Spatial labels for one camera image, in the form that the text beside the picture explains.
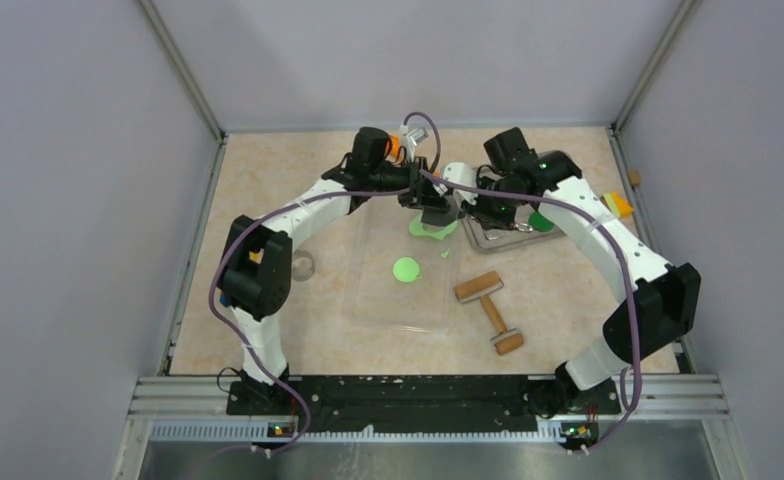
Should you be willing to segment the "clear plastic tray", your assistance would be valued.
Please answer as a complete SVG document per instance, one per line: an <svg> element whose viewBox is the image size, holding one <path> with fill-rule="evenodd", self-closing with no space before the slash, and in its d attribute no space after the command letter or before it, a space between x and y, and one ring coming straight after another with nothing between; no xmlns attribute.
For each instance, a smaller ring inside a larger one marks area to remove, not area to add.
<svg viewBox="0 0 784 480"><path fill-rule="evenodd" d="M446 333L453 324L462 225L422 222L422 212L374 197L362 216L343 303L356 325Z"/></svg>

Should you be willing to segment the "green dough lump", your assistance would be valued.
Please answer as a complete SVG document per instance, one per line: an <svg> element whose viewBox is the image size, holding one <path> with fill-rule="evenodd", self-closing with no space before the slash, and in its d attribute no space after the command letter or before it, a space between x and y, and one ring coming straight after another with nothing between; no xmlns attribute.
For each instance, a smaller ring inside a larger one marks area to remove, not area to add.
<svg viewBox="0 0 784 480"><path fill-rule="evenodd" d="M408 231L414 237L427 237L435 240L444 240L457 229L458 225L458 221L454 221L443 227L424 223L423 213L420 212L410 221L408 225Z"/></svg>

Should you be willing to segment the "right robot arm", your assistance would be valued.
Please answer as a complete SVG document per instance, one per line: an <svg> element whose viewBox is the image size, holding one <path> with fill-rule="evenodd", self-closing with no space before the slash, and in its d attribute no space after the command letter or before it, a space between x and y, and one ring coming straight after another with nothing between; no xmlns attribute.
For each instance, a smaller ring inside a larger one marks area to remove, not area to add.
<svg viewBox="0 0 784 480"><path fill-rule="evenodd" d="M580 412L595 387L689 333L701 277L689 263L675 265L643 243L594 193L581 168L560 150L538 153L511 128L484 144L486 169L442 170L463 185L460 207L485 228L512 230L516 209L528 204L575 244L609 285L617 309L602 333L556 370L557 404Z"/></svg>

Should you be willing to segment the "wooden double-ended roller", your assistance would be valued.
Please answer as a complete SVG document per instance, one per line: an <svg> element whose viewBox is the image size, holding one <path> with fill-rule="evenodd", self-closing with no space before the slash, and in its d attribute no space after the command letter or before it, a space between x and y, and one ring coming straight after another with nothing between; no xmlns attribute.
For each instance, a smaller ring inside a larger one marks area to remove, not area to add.
<svg viewBox="0 0 784 480"><path fill-rule="evenodd" d="M497 271L489 271L453 287L454 297L460 304L476 301L483 309L495 330L490 343L496 354L507 355L525 343L524 335L518 328L509 328L492 300L492 294L504 286Z"/></svg>

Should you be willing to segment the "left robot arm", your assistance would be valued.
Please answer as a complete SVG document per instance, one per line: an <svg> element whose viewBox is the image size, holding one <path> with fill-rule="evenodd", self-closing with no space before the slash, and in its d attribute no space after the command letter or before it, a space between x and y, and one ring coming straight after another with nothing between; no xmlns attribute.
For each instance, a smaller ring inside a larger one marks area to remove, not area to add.
<svg viewBox="0 0 784 480"><path fill-rule="evenodd" d="M211 302L227 310L224 321L240 336L241 377L254 382L250 398L263 412L282 410L289 397L277 314L290 293L298 246L372 197L394 196L401 207L419 211L429 232L456 221L458 209L450 196L424 175L437 172L437 161L416 153L420 143L437 136L435 130L407 125L396 135L362 127L351 149L304 194L259 219L241 215L232 222Z"/></svg>

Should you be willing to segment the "metal scraper wooden handle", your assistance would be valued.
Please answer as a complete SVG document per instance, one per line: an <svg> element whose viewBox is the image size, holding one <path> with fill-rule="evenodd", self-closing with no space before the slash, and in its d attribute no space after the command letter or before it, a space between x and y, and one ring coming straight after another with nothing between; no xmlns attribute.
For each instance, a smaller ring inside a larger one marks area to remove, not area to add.
<svg viewBox="0 0 784 480"><path fill-rule="evenodd" d="M472 217L467 216L465 213L462 212L462 210L461 210L461 203L462 202L458 203L457 201L454 200L454 206L453 206L452 210L448 211L448 212L427 212L427 211L423 211L422 210L423 222L427 223L427 224L443 227L443 226L446 226L446 225L448 225L448 224L450 224L450 223L452 223L454 221L462 220L464 218L470 218L474 222L479 224ZM516 221L515 229L483 229L482 227L481 228L483 230L519 231L519 232L525 232L525 233L530 233L530 232L534 231L530 227L530 225L528 223L518 222L516 220L516 218L515 218L515 221Z"/></svg>

